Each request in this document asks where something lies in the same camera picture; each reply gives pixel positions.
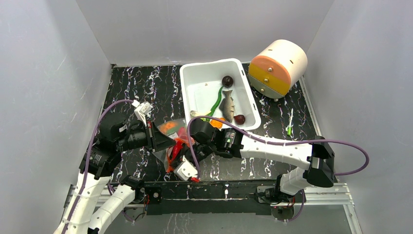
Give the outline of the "white plastic bin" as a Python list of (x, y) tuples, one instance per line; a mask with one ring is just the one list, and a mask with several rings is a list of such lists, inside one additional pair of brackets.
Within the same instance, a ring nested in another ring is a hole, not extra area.
[(180, 82), (186, 122), (190, 112), (199, 114), (211, 109), (218, 98), (222, 79), (230, 76), (234, 84), (231, 97), (235, 105), (235, 115), (244, 115), (245, 123), (238, 127), (246, 131), (255, 130), (261, 125), (261, 116), (254, 100), (246, 72), (238, 59), (227, 58), (213, 62), (191, 63), (180, 68)]

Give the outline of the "red toy chili pepper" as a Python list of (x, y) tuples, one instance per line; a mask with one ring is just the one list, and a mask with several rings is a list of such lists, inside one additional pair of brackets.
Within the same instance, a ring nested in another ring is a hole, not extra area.
[(175, 146), (172, 149), (172, 152), (169, 156), (169, 160), (172, 162), (176, 159), (176, 157), (179, 155), (180, 151), (185, 147), (185, 143), (181, 141), (177, 141)]

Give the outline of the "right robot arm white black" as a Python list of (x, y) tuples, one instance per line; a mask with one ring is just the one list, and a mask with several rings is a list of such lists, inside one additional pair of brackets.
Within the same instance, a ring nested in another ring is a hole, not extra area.
[(292, 171), (277, 177), (272, 194), (281, 202), (288, 201), (304, 188), (330, 188), (334, 184), (335, 155), (321, 136), (307, 143), (282, 140), (259, 136), (237, 127), (220, 130), (200, 118), (189, 122), (188, 132), (196, 142), (194, 163), (215, 154), (224, 158), (263, 158), (295, 166)]

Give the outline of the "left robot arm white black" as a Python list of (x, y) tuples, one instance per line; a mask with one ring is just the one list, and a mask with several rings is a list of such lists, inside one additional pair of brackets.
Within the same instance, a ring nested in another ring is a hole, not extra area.
[(96, 130), (98, 134), (80, 164), (76, 188), (56, 234), (102, 234), (127, 205), (149, 201), (144, 181), (128, 175), (105, 203), (95, 208), (124, 151), (144, 147), (158, 152), (175, 145), (153, 122), (138, 120), (129, 129), (120, 113), (103, 114)]

